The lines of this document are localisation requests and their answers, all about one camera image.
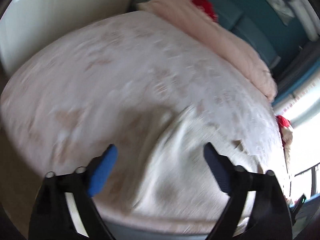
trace white fabric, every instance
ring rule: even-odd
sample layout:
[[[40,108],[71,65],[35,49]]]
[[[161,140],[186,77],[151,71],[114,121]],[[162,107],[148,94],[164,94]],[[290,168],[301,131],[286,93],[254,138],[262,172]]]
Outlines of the white fabric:
[[[34,55],[5,87],[1,116],[18,153],[41,176],[73,172],[110,143],[118,147],[108,182],[94,197],[103,219],[145,230],[206,233],[216,216],[192,212],[194,203],[173,216],[137,214],[127,205],[154,114],[168,109],[176,116],[189,105],[205,123],[241,141],[259,170],[272,169],[281,187],[289,185],[266,97],[228,62],[147,12],[94,23]]]
[[[310,4],[309,0],[301,0],[301,2],[304,4],[304,7],[306,8],[306,10],[308,11],[308,14],[310,15],[317,31],[318,34],[320,35],[320,19],[315,11],[315,9],[312,7],[312,5]]]
[[[289,0],[288,3],[290,4],[290,6],[294,10],[297,18],[301,22],[309,40],[317,41],[319,38],[319,35],[317,33],[316,26],[315,26],[314,22],[312,21],[310,15],[308,14],[308,11],[303,6],[302,1],[301,0]]]
[[[159,136],[159,127],[165,126],[170,116],[170,112],[158,112],[151,122],[134,176],[137,181],[128,190],[133,192],[132,212],[141,216],[218,219],[229,198],[220,191],[204,159],[203,146],[211,142],[219,154],[250,172],[258,172],[259,163],[241,144],[222,135],[217,126],[197,117],[192,107],[182,111]],[[250,216],[253,201],[254,192],[250,192],[244,217]]]

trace white door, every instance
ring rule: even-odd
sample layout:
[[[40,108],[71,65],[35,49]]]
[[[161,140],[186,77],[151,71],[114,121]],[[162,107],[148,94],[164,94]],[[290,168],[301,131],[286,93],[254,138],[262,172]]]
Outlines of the white door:
[[[130,0],[13,0],[0,20],[0,57],[12,75],[52,41],[90,22],[124,13]]]

